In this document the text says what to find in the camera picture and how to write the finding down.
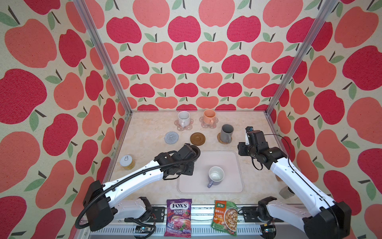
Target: wallpaper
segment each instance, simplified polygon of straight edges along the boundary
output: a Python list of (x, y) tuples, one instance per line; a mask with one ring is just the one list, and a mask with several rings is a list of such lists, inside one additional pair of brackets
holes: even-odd
[(0, 239), (72, 238), (125, 111), (73, 2), (0, 1), (0, 22)]
[[(97, 2), (99, 35), (135, 111), (265, 109), (319, 8), (304, 11), (311, 0)], [(302, 62), (296, 80), (306, 74)]]
[(380, 7), (382, 1), (338, 2), (323, 26), (333, 32), (315, 40), (329, 44), (313, 42), (303, 59), (308, 74), (294, 77), (275, 107), (293, 163), (352, 209), (352, 239), (382, 238)]

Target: white mug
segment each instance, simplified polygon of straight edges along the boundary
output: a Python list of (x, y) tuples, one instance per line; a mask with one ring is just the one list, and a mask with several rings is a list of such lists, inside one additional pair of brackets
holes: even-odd
[(208, 188), (212, 185), (218, 185), (224, 179), (224, 171), (221, 167), (214, 166), (208, 171), (208, 179), (210, 180), (207, 185)]
[(178, 114), (178, 122), (180, 127), (184, 128), (190, 124), (190, 113), (187, 111), (181, 111)]

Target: soup packet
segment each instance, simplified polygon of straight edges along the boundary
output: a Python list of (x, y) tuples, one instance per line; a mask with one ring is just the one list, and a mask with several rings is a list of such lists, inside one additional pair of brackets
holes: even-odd
[(214, 220), (212, 228), (227, 232), (236, 236), (236, 227), (238, 223), (238, 207), (230, 201), (215, 201)]
[(192, 199), (167, 200), (167, 221), (164, 236), (191, 237)]

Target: mug handle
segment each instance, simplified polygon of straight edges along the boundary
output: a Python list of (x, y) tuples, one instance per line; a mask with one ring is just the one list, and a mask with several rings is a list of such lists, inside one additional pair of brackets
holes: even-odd
[(210, 188), (212, 186), (214, 182), (212, 180), (210, 180), (210, 183), (207, 185), (208, 188)]

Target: mug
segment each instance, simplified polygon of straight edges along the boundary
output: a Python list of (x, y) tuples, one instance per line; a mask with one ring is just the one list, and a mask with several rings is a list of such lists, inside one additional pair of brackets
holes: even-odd
[(224, 143), (230, 143), (232, 141), (233, 126), (225, 124), (222, 126), (220, 132), (220, 140)]
[(207, 109), (204, 111), (204, 115), (203, 115), (203, 121), (204, 123), (208, 124), (208, 125), (212, 125), (214, 124), (214, 121), (215, 121), (215, 116), (216, 116), (216, 113), (215, 111), (211, 110), (211, 109)]
[(224, 171), (221, 167), (214, 166), (208, 171), (208, 178), (210, 180), (207, 185), (210, 188), (212, 185), (218, 185), (224, 178)]
[(181, 111), (178, 114), (178, 122), (180, 127), (184, 128), (190, 124), (190, 113), (187, 111)]

